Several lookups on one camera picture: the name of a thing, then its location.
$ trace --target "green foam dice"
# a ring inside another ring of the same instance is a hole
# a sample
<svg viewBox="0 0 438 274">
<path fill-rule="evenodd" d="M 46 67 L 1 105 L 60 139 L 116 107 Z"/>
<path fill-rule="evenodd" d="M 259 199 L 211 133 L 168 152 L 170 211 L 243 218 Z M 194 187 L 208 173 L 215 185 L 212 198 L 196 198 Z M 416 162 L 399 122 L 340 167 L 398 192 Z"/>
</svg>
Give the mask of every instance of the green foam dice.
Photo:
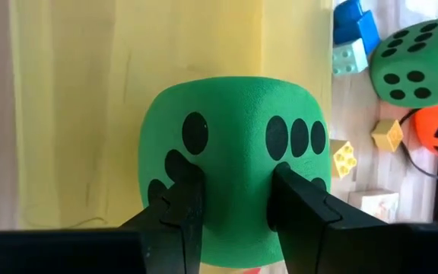
<svg viewBox="0 0 438 274">
<path fill-rule="evenodd" d="M 279 163 L 286 161 L 308 181 L 324 180 L 330 189 L 322 111 L 308 91 L 285 81 L 208 78 L 160 93 L 141 128 L 144 206 L 174 184 L 165 168 L 172 150 L 205 173 L 202 262 L 214 266 L 252 268 L 283 259 L 266 213 Z"/>
<path fill-rule="evenodd" d="M 370 76 L 382 100 L 401 107 L 438 105 L 438 19 L 415 24 L 382 41 Z"/>
</svg>

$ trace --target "yellow toy block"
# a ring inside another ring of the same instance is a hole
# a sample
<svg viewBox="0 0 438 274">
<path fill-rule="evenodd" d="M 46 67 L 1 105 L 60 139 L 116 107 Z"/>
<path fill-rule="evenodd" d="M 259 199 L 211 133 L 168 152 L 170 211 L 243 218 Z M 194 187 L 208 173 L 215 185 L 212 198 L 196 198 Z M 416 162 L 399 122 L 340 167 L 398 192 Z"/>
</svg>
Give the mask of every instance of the yellow toy block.
<svg viewBox="0 0 438 274">
<path fill-rule="evenodd" d="M 342 178 L 356 167 L 357 160 L 354 157 L 354 148 L 349 141 L 330 140 L 331 149 L 331 175 Z"/>
<path fill-rule="evenodd" d="M 395 152 L 403 140 L 403 131 L 396 119 L 382 119 L 371 132 L 379 149 Z"/>
</svg>

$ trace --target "blue lego block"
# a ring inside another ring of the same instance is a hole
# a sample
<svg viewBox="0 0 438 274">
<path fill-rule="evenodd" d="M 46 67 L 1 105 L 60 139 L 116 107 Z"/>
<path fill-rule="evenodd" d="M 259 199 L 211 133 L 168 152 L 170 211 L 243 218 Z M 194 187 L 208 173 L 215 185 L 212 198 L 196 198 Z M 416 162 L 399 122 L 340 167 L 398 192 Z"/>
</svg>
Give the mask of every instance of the blue lego block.
<svg viewBox="0 0 438 274">
<path fill-rule="evenodd" d="M 347 0 L 334 9 L 334 27 L 342 27 L 360 20 L 363 17 L 363 9 L 360 0 Z"/>
<path fill-rule="evenodd" d="M 334 44 L 339 45 L 349 41 L 363 39 L 364 50 L 368 56 L 379 45 L 378 29 L 371 11 L 366 11 L 363 17 L 355 22 L 347 23 L 334 29 Z"/>
</svg>

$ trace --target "white lego block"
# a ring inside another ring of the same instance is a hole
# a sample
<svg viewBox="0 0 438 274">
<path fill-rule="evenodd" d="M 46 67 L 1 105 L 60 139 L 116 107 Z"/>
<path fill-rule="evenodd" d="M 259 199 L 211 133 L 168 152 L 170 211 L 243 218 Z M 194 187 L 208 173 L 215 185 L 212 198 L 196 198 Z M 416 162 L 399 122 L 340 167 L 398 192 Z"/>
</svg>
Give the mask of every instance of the white lego block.
<svg viewBox="0 0 438 274">
<path fill-rule="evenodd" d="M 368 66 L 362 39 L 334 46 L 332 73 L 334 76 L 362 72 Z"/>
<path fill-rule="evenodd" d="M 399 194 L 388 190 L 349 193 L 349 204 L 384 222 L 396 221 Z"/>
</svg>

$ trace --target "black cable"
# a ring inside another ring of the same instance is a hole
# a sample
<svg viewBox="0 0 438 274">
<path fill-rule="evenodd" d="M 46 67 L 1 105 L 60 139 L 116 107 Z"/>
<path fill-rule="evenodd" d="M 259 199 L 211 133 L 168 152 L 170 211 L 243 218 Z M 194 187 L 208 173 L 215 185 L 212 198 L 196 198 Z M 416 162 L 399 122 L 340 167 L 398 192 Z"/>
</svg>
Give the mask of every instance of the black cable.
<svg viewBox="0 0 438 274">
<path fill-rule="evenodd" d="M 407 114 L 405 114 L 405 116 L 403 116 L 403 118 L 401 118 L 400 119 L 400 126 L 408 119 L 408 118 L 410 118 L 412 115 L 414 115 L 417 111 L 419 111 L 420 109 L 413 109 L 413 110 L 410 110 L 410 111 L 408 111 L 408 113 Z M 403 141 L 401 141 L 401 143 L 400 143 L 400 147 L 401 147 L 401 150 L 403 151 L 403 154 L 405 155 L 405 157 L 410 161 L 410 163 L 418 170 L 418 171 L 420 171 L 421 173 L 423 173 L 423 174 L 425 174 L 425 175 L 427 175 L 428 177 L 431 177 L 431 178 L 433 178 L 433 179 L 437 179 L 438 180 L 438 175 L 436 175 L 436 174 L 432 174 L 432 173 L 429 173 L 429 172 L 427 172 L 427 171 L 425 171 L 425 170 L 423 170 L 421 167 L 419 167 L 419 166 L 417 166 L 417 164 L 415 164 L 415 162 L 414 162 L 414 160 L 411 158 L 411 156 L 410 156 L 410 151 L 408 150 L 408 148 L 407 148 L 407 146 L 404 144 L 404 142 Z"/>
</svg>

